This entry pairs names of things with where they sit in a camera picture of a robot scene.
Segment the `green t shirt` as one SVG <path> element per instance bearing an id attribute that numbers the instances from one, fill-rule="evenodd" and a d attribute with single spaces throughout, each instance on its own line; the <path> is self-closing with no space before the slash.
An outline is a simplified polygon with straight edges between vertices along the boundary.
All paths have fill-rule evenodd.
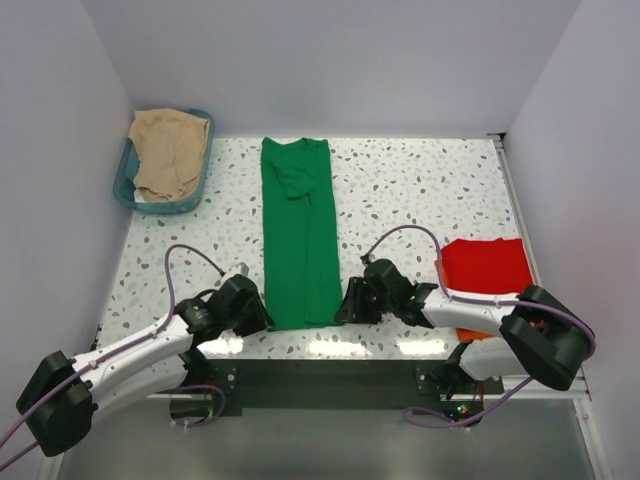
<path id="1" fill-rule="evenodd" d="M 329 144 L 262 140 L 264 295 L 274 331 L 337 324 L 342 302 Z"/>

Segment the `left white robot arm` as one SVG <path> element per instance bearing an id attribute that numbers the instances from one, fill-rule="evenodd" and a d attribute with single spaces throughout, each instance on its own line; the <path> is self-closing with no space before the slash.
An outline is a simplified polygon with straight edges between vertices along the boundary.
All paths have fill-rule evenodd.
<path id="1" fill-rule="evenodd" d="M 178 302 L 140 332 L 74 357 L 47 355 L 16 408 L 47 457 L 78 444 L 92 425 L 160 391 L 200 390 L 207 380 L 201 344 L 225 331 L 246 337 L 273 327 L 253 281 L 235 274 L 218 289 Z"/>

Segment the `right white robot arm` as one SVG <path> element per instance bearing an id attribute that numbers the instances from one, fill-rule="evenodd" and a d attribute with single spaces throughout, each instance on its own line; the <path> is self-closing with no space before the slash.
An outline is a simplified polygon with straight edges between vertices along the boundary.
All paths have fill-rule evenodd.
<path id="1" fill-rule="evenodd" d="M 461 328 L 486 334 L 465 342 L 445 369 L 448 386 L 469 392 L 492 376 L 528 375 L 566 391 L 596 347 L 595 334 L 547 290 L 477 294 L 435 283 L 414 283 L 389 260 L 366 265 L 352 277 L 336 312 L 340 324 L 376 324 L 391 314 L 411 327 Z"/>

